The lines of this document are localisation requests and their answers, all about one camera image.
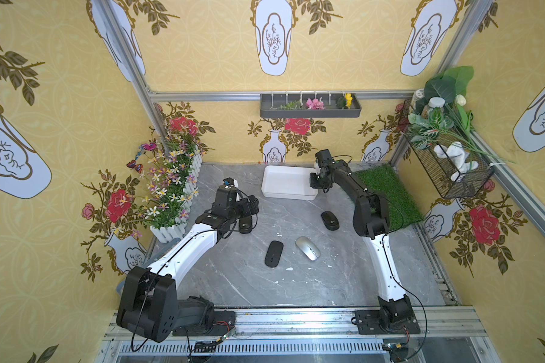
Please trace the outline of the black ribbed mouse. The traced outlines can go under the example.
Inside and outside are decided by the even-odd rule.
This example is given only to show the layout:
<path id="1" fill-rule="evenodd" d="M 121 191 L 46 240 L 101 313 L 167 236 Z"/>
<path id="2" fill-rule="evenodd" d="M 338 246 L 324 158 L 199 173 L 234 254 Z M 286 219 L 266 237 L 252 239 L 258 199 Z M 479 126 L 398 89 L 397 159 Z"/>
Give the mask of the black ribbed mouse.
<path id="1" fill-rule="evenodd" d="M 252 230 L 253 230 L 252 215 L 245 216 L 239 219 L 239 232 L 241 234 L 250 234 Z"/>
<path id="2" fill-rule="evenodd" d="M 321 219 L 325 227 L 330 231 L 337 231 L 340 228 L 339 220 L 336 215 L 331 211 L 324 211 L 321 213 Z"/>

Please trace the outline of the white plastic storage box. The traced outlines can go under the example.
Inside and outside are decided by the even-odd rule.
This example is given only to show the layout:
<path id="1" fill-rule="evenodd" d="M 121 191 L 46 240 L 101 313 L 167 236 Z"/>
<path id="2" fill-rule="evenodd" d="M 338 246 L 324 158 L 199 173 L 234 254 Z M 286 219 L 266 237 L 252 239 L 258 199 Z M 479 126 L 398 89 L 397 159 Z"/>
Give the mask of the white plastic storage box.
<path id="1" fill-rule="evenodd" d="M 261 191 L 266 198 L 313 201 L 318 195 L 310 187 L 310 174 L 314 172 L 314 168 L 266 166 Z"/>

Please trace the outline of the silver mouse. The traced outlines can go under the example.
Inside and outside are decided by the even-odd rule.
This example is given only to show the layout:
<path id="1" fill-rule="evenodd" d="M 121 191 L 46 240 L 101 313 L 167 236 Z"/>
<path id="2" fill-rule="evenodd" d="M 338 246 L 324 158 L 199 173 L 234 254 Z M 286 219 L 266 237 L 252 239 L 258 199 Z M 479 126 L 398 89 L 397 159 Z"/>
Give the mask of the silver mouse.
<path id="1" fill-rule="evenodd" d="M 316 261 L 320 258 L 319 248 L 308 237 L 301 236 L 295 241 L 295 246 L 307 257 L 310 261 Z"/>

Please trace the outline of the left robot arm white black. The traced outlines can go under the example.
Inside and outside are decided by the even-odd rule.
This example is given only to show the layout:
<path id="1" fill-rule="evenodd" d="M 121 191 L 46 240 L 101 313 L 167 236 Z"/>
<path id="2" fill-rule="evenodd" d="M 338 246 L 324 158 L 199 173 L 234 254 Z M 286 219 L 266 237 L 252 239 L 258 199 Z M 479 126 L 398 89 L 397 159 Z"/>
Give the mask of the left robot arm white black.
<path id="1" fill-rule="evenodd" d="M 212 247 L 234 232 L 240 219 L 256 216 L 259 200 L 228 183 L 216 190 L 215 200 L 195 220 L 189 233 L 157 261 L 136 266 L 127 274 L 116 323 L 156 343 L 186 328 L 210 330 L 213 303 L 201 296 L 178 298 L 177 288 L 190 269 Z"/>

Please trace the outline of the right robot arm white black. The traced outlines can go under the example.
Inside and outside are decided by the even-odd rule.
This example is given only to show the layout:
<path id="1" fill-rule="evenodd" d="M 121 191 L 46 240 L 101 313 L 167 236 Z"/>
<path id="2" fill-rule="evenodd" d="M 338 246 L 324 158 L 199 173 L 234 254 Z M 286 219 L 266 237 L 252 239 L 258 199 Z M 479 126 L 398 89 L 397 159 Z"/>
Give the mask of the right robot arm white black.
<path id="1" fill-rule="evenodd" d="M 315 154 L 315 171 L 310 187 L 328 191 L 340 186 L 354 203 L 353 227 L 369 248 L 378 281 L 378 321 L 385 331 L 394 331 L 414 319 L 409 297 L 399 279 L 391 252 L 391 218 L 388 199 L 369 189 L 343 160 L 336 160 L 325 149 Z"/>

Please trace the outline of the green artificial grass mat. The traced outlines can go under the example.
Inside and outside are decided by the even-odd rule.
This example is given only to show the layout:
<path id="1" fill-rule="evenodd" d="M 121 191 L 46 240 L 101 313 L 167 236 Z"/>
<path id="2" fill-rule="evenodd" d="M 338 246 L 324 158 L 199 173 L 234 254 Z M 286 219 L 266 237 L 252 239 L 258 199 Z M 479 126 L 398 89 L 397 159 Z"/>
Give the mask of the green artificial grass mat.
<path id="1" fill-rule="evenodd" d="M 386 163 L 354 173 L 370 190 L 383 194 L 390 210 L 390 230 L 397 231 L 424 220 L 413 197 L 393 167 Z"/>

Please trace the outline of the pink flower on shelf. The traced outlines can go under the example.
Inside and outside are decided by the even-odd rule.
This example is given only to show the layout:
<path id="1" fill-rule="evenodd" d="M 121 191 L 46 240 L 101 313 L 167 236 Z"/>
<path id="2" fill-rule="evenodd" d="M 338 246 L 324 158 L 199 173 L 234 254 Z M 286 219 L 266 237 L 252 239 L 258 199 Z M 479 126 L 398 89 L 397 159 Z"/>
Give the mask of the pink flower on shelf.
<path id="1" fill-rule="evenodd" d="M 324 102 L 318 98 L 314 98 L 314 99 L 308 98 L 305 103 L 305 106 L 307 110 L 324 110 L 325 109 Z"/>

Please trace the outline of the white fence flower planter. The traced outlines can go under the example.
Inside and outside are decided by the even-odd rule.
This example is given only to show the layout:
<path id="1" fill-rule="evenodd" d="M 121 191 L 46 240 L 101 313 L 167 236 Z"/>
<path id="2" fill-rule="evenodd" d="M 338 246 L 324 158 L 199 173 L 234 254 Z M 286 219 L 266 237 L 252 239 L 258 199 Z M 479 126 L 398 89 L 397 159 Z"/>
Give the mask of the white fence flower planter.
<path id="1" fill-rule="evenodd" d="M 195 178 L 201 165 L 199 128 L 184 116 L 167 121 L 166 151 L 150 140 L 139 146 L 130 169 L 145 183 L 147 194 L 132 207 L 136 222 L 148 228 L 161 243 L 181 238 L 197 195 Z"/>

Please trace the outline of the yellow flower on shelf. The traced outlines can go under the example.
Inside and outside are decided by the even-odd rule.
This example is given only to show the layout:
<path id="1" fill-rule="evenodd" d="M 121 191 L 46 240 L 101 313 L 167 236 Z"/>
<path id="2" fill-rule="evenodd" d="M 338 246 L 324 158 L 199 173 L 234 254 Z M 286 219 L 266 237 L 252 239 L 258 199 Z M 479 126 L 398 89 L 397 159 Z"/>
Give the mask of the yellow flower on shelf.
<path id="1" fill-rule="evenodd" d="M 344 106 L 345 108 L 349 109 L 352 105 L 353 97 L 351 93 L 344 94 Z"/>

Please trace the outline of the green artificial leaf plant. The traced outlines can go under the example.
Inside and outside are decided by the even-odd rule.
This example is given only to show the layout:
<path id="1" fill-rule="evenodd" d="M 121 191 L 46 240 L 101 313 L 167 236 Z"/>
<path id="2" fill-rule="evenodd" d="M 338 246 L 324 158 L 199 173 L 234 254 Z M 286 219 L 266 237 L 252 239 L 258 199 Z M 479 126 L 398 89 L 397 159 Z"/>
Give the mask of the green artificial leaf plant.
<path id="1" fill-rule="evenodd" d="M 458 148 L 490 158 L 508 160 L 484 151 L 473 140 L 473 113 L 465 109 L 466 93 L 475 75 L 471 66 L 460 66 L 433 76 L 423 89 L 423 97 L 410 108 L 406 134 L 417 150 L 436 145 Z"/>

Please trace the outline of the white figurine in basket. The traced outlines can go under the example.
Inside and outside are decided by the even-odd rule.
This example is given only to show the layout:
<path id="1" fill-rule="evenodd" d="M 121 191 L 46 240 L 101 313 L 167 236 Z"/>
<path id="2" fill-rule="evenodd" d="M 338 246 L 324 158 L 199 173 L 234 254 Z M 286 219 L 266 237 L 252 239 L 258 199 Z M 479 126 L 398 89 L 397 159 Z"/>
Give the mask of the white figurine in basket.
<path id="1" fill-rule="evenodd" d="M 460 181 L 463 176 L 476 170 L 479 166 L 477 161 L 467 161 L 470 153 L 466 151 L 461 142 L 453 142 L 449 147 L 436 145 L 434 153 L 439 159 L 448 159 L 454 167 L 450 177 L 453 182 Z"/>

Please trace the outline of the grey wall shelf tray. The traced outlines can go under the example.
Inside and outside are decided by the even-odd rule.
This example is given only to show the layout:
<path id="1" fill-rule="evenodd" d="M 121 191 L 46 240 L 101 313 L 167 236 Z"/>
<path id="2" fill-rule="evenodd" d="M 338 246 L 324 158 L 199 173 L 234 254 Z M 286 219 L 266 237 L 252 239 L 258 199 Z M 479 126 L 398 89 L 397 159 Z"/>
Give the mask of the grey wall shelf tray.
<path id="1" fill-rule="evenodd" d="M 358 118 L 362 106 L 350 92 L 271 92 L 260 94 L 266 119 Z"/>

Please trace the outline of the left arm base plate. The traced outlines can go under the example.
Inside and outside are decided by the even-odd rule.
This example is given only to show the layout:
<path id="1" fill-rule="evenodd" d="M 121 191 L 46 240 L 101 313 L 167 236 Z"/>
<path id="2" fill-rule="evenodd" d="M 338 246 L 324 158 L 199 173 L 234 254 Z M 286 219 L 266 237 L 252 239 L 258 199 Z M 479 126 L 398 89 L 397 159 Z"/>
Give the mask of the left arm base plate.
<path id="1" fill-rule="evenodd" d="M 236 313 L 232 310 L 209 311 L 202 316 L 178 319 L 172 332 L 174 337 L 223 336 L 236 326 Z"/>

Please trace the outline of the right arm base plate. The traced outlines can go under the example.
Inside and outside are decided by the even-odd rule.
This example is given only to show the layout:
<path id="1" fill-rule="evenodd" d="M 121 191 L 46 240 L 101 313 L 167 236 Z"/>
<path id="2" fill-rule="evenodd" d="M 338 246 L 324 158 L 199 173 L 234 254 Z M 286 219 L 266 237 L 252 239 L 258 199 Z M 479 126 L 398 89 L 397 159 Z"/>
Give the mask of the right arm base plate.
<path id="1" fill-rule="evenodd" d="M 351 323 L 357 328 L 360 335 L 378 334 L 420 334 L 421 328 L 417 319 L 402 319 L 390 322 L 381 309 L 355 310 Z"/>

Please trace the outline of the aluminium front rail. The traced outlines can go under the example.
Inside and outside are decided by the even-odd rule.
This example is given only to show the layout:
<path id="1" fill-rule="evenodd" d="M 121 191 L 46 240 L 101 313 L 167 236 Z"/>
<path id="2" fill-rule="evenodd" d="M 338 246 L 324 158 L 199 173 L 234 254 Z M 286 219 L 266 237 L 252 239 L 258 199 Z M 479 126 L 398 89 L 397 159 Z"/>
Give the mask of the aluminium front rail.
<path id="1" fill-rule="evenodd" d="M 354 338 L 358 327 L 352 323 L 358 307 L 272 307 L 221 308 L 217 312 L 236 314 L 236 338 Z M 486 337 L 487 331 L 471 306 L 415 307 L 421 333 L 410 337 Z"/>

